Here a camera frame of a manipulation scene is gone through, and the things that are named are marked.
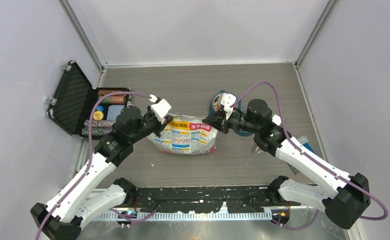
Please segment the white yellow pet food bag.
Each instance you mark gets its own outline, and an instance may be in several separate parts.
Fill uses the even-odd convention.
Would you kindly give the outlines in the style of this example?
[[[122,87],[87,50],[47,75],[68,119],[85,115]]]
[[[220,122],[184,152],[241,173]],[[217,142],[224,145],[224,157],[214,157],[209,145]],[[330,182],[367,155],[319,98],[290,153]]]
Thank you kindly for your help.
[[[218,130],[202,122],[201,117],[174,115],[160,136],[147,138],[163,153],[203,155],[216,150]]]

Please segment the metal food scoop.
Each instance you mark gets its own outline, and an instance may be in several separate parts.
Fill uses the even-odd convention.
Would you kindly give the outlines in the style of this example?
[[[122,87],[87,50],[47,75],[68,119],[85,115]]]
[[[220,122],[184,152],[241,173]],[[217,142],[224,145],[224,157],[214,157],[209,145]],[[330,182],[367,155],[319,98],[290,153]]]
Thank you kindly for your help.
[[[254,136],[255,152],[269,153],[272,156],[276,155],[276,149],[281,146],[281,142],[285,139],[282,128],[282,120],[278,115],[274,115],[270,123],[266,125],[266,129],[262,134],[256,133]]]

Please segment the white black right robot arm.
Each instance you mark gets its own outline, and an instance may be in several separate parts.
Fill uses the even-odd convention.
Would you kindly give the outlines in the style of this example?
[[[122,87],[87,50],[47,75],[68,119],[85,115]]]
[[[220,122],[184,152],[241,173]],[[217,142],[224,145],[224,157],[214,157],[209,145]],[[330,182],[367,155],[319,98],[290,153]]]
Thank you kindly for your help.
[[[338,227],[349,230],[371,204],[369,180],[361,173],[351,175],[340,170],[284,133],[280,117],[273,114],[262,99],[251,100],[246,112],[220,107],[203,123],[227,134],[230,129],[254,134],[255,144],[303,173],[314,185],[277,177],[268,186],[268,198],[274,205],[285,201],[313,207]]]

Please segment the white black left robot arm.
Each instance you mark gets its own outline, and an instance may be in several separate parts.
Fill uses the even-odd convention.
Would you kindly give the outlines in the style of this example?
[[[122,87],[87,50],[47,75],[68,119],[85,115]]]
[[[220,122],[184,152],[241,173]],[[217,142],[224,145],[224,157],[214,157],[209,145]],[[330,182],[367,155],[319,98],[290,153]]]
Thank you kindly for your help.
[[[125,107],[113,131],[103,136],[74,178],[46,204],[36,203],[30,213],[38,226],[35,238],[44,233],[51,240],[75,240],[97,216],[118,205],[131,207],[136,202],[136,187],[118,178],[105,191],[87,199],[96,186],[113,172],[134,150],[133,145],[154,133],[159,135],[173,119],[170,106],[148,106],[141,115],[136,106]]]

